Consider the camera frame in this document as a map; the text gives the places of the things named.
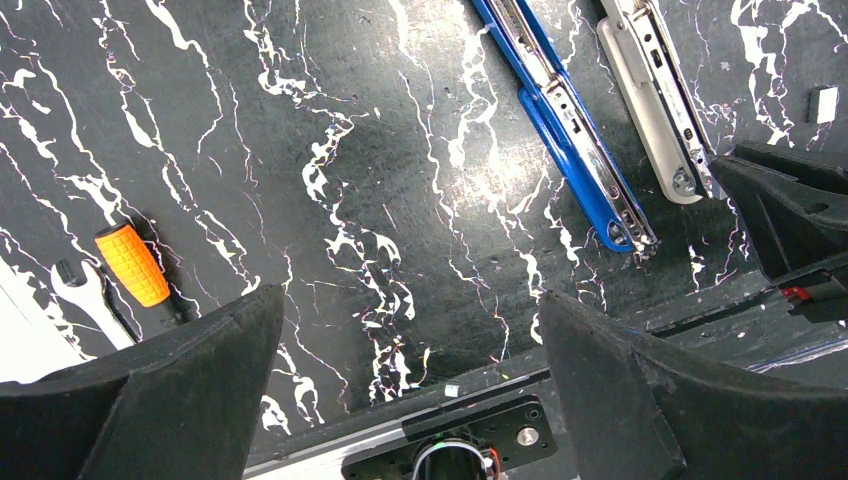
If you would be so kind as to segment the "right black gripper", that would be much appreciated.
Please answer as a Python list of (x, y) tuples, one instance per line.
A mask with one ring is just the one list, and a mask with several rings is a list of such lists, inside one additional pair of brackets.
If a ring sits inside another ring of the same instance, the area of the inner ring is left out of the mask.
[(847, 155), (751, 141), (709, 165), (788, 313), (847, 323)]

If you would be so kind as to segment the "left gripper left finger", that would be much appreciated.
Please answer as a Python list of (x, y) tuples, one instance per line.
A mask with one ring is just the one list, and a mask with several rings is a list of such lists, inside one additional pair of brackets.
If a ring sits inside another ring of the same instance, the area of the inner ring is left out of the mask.
[(5, 479), (239, 479), (285, 294), (264, 285), (139, 344), (1, 386)]

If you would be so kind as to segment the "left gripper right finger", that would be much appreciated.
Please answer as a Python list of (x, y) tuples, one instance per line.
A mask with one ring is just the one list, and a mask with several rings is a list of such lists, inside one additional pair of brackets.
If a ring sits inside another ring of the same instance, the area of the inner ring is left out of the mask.
[(707, 359), (547, 292), (540, 331), (583, 479), (843, 479), (847, 393)]

